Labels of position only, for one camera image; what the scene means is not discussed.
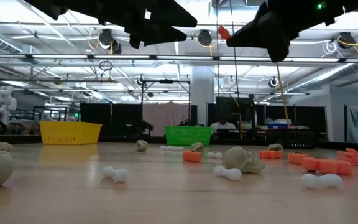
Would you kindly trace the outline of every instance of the orange clip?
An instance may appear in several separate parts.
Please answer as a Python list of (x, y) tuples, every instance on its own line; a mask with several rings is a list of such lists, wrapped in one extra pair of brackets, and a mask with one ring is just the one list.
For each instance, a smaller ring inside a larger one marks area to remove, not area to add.
[(183, 161), (191, 161), (191, 162), (200, 162), (201, 161), (201, 153), (197, 151), (183, 151)]
[(259, 159), (281, 159), (282, 151), (261, 150), (259, 151)]
[(302, 160), (302, 167), (309, 172), (320, 171), (324, 174), (352, 175), (350, 162), (335, 159), (305, 157)]
[(223, 26), (219, 26), (218, 33), (221, 35), (222, 39), (227, 40), (231, 38), (231, 35), (227, 29)]
[(288, 153), (288, 162), (300, 165), (305, 157), (308, 157), (308, 155), (304, 153)]
[(337, 159), (348, 161), (354, 166), (358, 165), (358, 152), (354, 149), (346, 149), (346, 152), (338, 151), (336, 155)]

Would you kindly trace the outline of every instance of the white robot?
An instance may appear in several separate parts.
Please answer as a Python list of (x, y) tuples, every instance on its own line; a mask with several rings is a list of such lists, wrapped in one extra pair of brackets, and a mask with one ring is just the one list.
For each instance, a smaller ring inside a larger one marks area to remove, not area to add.
[(0, 88), (0, 120), (4, 124), (9, 124), (11, 111), (16, 110), (17, 102), (12, 97), (14, 89), (11, 86), (2, 86)]

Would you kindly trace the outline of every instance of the person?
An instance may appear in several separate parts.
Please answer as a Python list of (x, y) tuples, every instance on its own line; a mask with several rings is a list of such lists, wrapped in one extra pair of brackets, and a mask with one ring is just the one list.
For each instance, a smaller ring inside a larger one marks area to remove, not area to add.
[(230, 129), (230, 130), (237, 130), (236, 126), (232, 123), (229, 123), (227, 120), (222, 119), (219, 122), (211, 124), (212, 134), (219, 129)]

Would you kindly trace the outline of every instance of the green basket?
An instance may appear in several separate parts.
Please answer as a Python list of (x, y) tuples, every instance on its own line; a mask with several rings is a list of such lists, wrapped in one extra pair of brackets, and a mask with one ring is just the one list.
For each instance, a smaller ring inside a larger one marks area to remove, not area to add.
[(212, 128), (210, 127), (186, 127), (166, 126), (165, 135), (169, 146), (190, 146), (201, 142), (209, 146)]

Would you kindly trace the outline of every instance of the black bin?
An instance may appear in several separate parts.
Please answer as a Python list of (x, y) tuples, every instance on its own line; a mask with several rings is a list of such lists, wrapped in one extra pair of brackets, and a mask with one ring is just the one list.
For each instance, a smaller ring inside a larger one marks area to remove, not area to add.
[(267, 140), (279, 143), (285, 149), (312, 149), (317, 146), (318, 134), (310, 129), (268, 130)]

